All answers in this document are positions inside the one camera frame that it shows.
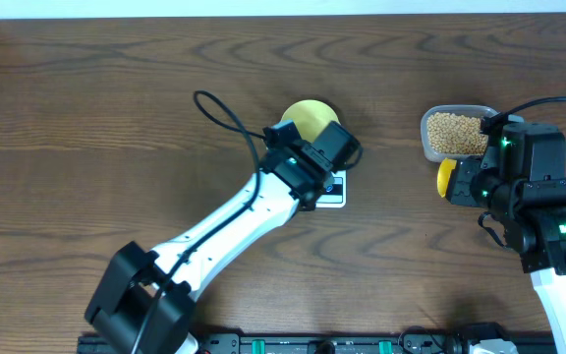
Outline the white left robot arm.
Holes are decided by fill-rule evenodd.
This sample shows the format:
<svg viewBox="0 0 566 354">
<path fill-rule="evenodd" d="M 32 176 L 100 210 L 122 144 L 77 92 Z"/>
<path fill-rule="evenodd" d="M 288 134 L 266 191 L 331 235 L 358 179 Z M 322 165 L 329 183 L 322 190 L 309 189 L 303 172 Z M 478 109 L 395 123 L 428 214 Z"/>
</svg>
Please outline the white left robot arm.
<svg viewBox="0 0 566 354">
<path fill-rule="evenodd" d="M 266 153 L 249 182 L 183 234 L 149 251 L 136 242 L 110 260 L 85 320 L 118 353 L 196 353 L 196 302 L 215 276 L 261 236 L 315 209 L 335 173 L 361 149 L 337 122 L 308 142 L 295 124 L 264 131 Z"/>
</svg>

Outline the pale yellow bowl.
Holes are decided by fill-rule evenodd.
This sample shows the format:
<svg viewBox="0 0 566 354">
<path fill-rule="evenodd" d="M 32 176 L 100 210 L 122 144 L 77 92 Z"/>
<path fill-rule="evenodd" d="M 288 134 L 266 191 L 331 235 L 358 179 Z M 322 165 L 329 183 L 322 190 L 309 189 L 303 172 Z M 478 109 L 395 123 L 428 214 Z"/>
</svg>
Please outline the pale yellow bowl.
<svg viewBox="0 0 566 354">
<path fill-rule="evenodd" d="M 281 121 L 292 121 L 301 138 L 310 143 L 313 143 L 331 122 L 340 123 L 330 105 L 314 99 L 295 102 L 283 113 Z"/>
</svg>

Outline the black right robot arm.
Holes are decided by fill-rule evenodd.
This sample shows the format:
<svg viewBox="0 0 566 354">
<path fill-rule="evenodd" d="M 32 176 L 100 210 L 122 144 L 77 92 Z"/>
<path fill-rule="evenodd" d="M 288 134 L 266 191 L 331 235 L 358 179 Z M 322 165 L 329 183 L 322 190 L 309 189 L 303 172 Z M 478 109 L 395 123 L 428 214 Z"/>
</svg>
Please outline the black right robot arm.
<svg viewBox="0 0 566 354">
<path fill-rule="evenodd" d="M 566 353 L 566 140 L 553 125 L 507 122 L 487 131 L 482 156 L 444 159 L 437 190 L 450 204 L 480 207 L 504 229 L 487 232 L 516 252 Z"/>
</svg>

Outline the yellow measuring scoop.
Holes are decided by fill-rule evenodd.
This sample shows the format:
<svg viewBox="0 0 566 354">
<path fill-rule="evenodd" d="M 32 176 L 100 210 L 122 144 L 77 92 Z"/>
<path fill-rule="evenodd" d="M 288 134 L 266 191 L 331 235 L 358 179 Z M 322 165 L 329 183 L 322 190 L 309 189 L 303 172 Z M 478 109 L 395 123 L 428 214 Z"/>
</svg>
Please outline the yellow measuring scoop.
<svg viewBox="0 0 566 354">
<path fill-rule="evenodd" d="M 444 158 L 438 167 L 436 176 L 436 189 L 441 198 L 445 198 L 451 179 L 451 173 L 456 168 L 457 160 Z"/>
</svg>

